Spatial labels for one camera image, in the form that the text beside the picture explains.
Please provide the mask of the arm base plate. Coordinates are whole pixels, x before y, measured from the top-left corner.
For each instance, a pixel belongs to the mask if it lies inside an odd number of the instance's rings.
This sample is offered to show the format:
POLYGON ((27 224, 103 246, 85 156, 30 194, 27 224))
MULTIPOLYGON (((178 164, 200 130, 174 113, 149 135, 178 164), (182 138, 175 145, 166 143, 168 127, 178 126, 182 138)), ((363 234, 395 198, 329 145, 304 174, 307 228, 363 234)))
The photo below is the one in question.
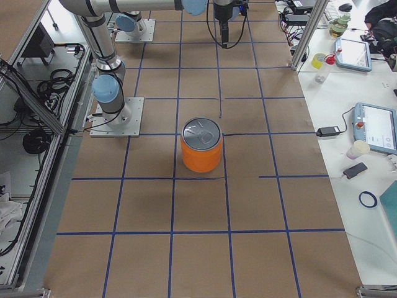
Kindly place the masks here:
POLYGON ((91 137, 139 137, 145 99, 126 97, 125 105, 119 114, 103 114, 95 117, 90 129, 91 137))
POLYGON ((135 21, 129 17, 118 16, 116 43, 152 42, 154 38, 155 19, 140 19, 135 21))

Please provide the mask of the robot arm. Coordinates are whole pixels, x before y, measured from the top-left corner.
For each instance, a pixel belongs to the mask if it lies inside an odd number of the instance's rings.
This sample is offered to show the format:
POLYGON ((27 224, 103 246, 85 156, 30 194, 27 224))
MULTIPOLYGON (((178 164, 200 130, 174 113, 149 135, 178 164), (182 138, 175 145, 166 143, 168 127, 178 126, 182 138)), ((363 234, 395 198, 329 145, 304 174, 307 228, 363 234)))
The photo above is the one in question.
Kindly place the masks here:
MULTIPOLYGON (((194 16, 200 15, 206 9, 207 19, 209 14, 209 1, 180 1, 182 9, 194 16)), ((213 1, 213 15, 219 23, 220 34, 223 43, 228 43, 229 21, 233 20, 239 13, 246 21, 248 14, 248 1, 213 1)), ((116 25, 128 34, 142 34, 145 30, 145 22, 142 20, 140 11, 123 11, 116 17, 116 25)))
POLYGON ((132 21, 136 31, 141 11, 183 11, 193 16, 208 12, 208 1, 61 1, 61 5, 73 13, 80 29, 96 58, 100 73, 92 84, 106 124, 113 127, 131 120, 132 113, 126 107, 123 95, 125 64, 116 54, 105 23, 105 13, 115 12, 132 21))

